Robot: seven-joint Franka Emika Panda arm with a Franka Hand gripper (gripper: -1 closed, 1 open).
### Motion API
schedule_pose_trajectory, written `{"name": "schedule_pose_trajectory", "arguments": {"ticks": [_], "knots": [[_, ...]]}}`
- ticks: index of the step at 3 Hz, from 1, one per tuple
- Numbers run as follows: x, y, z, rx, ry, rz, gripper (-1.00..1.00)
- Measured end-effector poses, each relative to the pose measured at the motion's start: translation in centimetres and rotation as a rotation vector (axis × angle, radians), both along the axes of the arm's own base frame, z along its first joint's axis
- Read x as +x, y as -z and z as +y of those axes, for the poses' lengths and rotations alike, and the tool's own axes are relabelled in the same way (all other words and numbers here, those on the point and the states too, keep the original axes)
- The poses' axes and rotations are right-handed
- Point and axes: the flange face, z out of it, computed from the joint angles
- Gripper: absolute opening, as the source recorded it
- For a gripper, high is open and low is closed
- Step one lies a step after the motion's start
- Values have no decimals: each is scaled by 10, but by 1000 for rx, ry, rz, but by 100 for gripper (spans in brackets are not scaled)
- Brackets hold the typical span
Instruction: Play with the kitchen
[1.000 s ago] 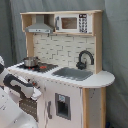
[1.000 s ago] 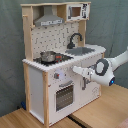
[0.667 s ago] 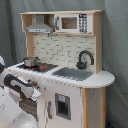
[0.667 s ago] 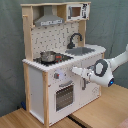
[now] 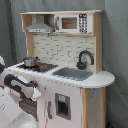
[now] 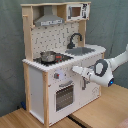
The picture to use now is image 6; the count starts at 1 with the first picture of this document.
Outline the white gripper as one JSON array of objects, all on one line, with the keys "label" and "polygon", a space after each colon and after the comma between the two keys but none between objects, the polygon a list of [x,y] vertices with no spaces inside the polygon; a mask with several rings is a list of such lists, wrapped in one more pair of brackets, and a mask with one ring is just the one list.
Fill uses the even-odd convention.
[{"label": "white gripper", "polygon": [[86,68],[86,67],[79,67],[79,66],[74,66],[72,68],[72,70],[75,73],[78,73],[79,75],[81,75],[82,77],[84,77],[87,80],[90,80],[91,76],[93,75],[94,71],[90,68]]}]

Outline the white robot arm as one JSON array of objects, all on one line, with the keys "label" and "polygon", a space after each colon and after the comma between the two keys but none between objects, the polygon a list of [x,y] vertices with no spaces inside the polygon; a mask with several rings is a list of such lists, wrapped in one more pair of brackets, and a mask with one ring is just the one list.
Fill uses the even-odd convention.
[{"label": "white robot arm", "polygon": [[72,70],[90,82],[109,87],[114,83],[112,72],[127,61],[128,45],[125,52],[114,58],[97,60],[93,68],[74,66]]}]

